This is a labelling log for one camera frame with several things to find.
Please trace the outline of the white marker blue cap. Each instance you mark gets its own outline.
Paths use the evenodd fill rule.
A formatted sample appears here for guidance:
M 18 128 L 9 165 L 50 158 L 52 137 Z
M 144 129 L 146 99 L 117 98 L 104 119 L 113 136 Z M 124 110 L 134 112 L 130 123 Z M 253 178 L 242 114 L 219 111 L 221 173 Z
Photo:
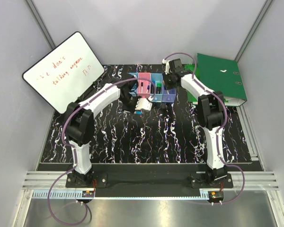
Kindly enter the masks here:
M 135 111 L 134 114 L 141 116 L 143 114 L 143 111 Z

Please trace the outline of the green black highlighter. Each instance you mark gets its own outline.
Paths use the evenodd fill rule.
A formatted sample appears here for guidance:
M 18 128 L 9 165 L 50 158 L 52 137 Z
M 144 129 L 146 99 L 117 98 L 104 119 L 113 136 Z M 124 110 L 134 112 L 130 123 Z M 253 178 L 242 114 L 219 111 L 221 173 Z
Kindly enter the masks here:
M 162 84 L 157 81 L 157 83 L 156 83 L 156 94 L 161 94 L 161 87 L 162 87 Z

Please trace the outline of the light blue storage bin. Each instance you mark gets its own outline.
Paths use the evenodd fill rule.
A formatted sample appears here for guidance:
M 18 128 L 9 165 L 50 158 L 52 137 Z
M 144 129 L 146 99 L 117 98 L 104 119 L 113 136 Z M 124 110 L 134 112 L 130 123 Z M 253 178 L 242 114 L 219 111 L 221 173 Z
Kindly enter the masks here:
M 156 86 L 157 81 L 162 84 L 162 80 L 163 80 L 162 74 L 160 74 L 160 73 L 152 73 L 151 74 L 151 81 L 152 81 L 152 83 L 155 84 L 155 86 Z M 153 102 L 162 102 L 162 90 L 161 90 L 161 94 L 154 94 L 152 101 Z

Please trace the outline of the purple storage bin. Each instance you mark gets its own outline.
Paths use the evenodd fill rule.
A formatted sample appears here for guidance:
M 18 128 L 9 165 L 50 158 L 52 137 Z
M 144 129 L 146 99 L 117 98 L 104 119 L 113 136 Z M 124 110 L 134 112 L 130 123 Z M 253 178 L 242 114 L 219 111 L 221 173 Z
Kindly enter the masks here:
M 167 89 L 164 80 L 162 80 L 162 102 L 174 103 L 176 98 L 176 89 Z

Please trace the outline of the light blue end bin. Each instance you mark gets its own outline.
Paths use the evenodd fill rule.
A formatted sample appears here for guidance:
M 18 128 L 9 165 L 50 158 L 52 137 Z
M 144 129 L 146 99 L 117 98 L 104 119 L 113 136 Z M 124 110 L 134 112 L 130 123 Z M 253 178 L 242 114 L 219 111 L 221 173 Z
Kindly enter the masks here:
M 138 73 L 128 73 L 128 82 L 137 82 L 138 81 Z

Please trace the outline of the green lever arch binder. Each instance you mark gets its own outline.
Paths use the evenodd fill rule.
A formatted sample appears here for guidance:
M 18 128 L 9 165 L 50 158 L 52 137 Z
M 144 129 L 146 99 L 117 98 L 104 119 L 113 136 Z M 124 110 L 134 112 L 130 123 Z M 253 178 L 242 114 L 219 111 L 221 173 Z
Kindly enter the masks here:
M 241 106 L 247 97 L 236 61 L 197 54 L 197 66 L 186 64 L 186 70 L 193 71 L 206 87 L 221 91 L 226 106 Z

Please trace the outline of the black marker blue cap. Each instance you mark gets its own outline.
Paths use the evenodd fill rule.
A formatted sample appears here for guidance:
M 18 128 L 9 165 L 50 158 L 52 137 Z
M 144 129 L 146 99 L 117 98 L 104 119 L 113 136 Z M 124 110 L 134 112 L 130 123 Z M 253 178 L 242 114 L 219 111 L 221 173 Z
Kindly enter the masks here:
M 154 86 L 154 85 L 151 85 L 151 95 L 154 95 L 154 94 L 156 94 L 156 86 Z

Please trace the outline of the pink storage bin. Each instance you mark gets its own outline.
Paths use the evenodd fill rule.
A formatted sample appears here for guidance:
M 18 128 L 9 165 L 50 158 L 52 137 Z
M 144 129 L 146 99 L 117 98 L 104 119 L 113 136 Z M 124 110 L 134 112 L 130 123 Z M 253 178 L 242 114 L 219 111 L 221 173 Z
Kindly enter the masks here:
M 140 72 L 138 73 L 138 78 L 140 78 L 141 80 L 138 80 L 139 85 L 137 88 L 137 94 L 142 98 L 149 98 L 151 74 L 148 72 Z

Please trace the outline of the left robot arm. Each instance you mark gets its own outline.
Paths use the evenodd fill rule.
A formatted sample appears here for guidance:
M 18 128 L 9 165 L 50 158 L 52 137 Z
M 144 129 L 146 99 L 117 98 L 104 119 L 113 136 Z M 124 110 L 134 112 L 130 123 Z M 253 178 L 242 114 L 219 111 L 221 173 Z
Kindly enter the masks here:
M 125 79 L 116 83 L 106 83 L 101 90 L 86 101 L 70 103 L 65 112 L 62 141 L 71 147 L 73 168 L 71 174 L 82 187 L 92 184 L 92 164 L 89 144 L 94 134 L 94 118 L 109 104 L 120 100 L 128 111 L 134 113 L 138 96 L 131 92 L 138 86 L 137 79 Z

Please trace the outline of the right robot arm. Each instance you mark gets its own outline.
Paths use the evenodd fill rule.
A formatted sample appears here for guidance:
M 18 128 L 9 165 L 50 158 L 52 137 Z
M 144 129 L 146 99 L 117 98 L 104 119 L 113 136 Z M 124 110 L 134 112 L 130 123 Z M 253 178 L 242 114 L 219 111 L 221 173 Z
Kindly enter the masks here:
M 166 89 L 181 87 L 197 99 L 197 120 L 203 128 L 207 147 L 207 170 L 204 180 L 217 187 L 227 176 L 222 154 L 222 129 L 227 121 L 227 111 L 221 91 L 213 91 L 195 75 L 196 70 L 186 70 L 180 59 L 162 60 L 165 66 L 163 80 Z

